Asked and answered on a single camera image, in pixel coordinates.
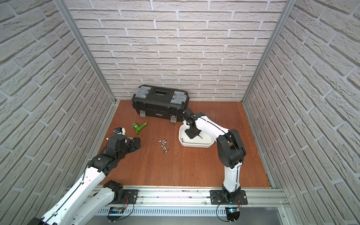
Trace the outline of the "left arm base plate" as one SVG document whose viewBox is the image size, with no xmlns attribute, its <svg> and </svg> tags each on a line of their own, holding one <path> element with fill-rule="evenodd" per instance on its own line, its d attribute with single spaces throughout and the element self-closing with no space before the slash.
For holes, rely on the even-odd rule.
<svg viewBox="0 0 360 225">
<path fill-rule="evenodd" d="M 119 189 L 114 192 L 111 204 L 124 204 L 126 201 L 133 204 L 137 202 L 138 189 Z"/>
</svg>

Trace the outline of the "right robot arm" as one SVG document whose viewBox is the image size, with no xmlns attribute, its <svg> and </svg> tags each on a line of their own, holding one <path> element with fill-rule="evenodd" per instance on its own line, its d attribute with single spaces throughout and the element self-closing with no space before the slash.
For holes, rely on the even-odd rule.
<svg viewBox="0 0 360 225">
<path fill-rule="evenodd" d="M 211 121 L 204 113 L 193 113 L 191 109 L 183 112 L 183 118 L 189 126 L 185 133 L 190 139 L 204 132 L 216 141 L 218 157 L 225 167 L 222 196 L 227 202 L 232 202 L 241 191 L 240 170 L 247 154 L 239 132 L 224 128 Z"/>
</svg>

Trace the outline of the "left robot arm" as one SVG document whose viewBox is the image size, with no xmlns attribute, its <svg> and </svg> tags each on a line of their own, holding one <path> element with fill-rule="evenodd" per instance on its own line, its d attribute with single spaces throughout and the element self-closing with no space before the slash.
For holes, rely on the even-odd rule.
<svg viewBox="0 0 360 225">
<path fill-rule="evenodd" d="M 141 140 L 114 134 L 108 144 L 86 166 L 84 173 L 65 196 L 41 218 L 32 218 L 30 225 L 85 225 L 99 210 L 110 203 L 128 205 L 123 185 L 108 181 L 102 189 L 86 201 L 93 189 L 117 167 L 127 154 L 141 149 Z"/>
</svg>

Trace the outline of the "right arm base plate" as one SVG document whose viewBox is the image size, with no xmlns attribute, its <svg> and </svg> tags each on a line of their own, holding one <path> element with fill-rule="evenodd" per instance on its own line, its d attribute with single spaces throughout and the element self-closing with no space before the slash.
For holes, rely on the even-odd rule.
<svg viewBox="0 0 360 225">
<path fill-rule="evenodd" d="M 210 198 L 212 205 L 248 205 L 246 192 L 240 189 L 232 193 L 226 190 L 210 190 Z"/>
</svg>

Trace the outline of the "white plastic storage box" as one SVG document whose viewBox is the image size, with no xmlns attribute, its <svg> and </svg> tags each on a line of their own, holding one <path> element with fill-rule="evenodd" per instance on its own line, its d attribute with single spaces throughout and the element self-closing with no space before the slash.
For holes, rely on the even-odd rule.
<svg viewBox="0 0 360 225">
<path fill-rule="evenodd" d="M 194 139 L 190 139 L 185 133 L 185 130 L 188 128 L 189 126 L 185 124 L 182 124 L 180 126 L 179 141 L 182 146 L 196 147 L 196 148 L 210 148 L 215 143 L 215 140 L 203 131 L 201 131 L 200 133 L 200 136 L 203 139 L 201 139 L 199 136 L 196 136 Z"/>
</svg>

